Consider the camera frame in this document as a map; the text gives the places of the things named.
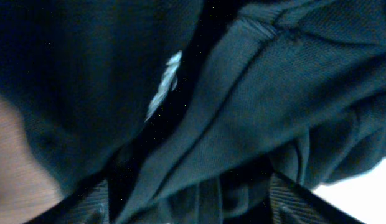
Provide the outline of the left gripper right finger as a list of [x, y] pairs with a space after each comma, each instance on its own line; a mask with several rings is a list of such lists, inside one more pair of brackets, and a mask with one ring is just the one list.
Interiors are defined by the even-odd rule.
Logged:
[[269, 199], [274, 224], [363, 224], [278, 172], [271, 176]]

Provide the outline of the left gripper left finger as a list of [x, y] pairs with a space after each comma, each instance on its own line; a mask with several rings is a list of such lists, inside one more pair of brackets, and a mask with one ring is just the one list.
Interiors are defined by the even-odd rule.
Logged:
[[83, 186], [26, 224], [109, 224], [108, 182]]

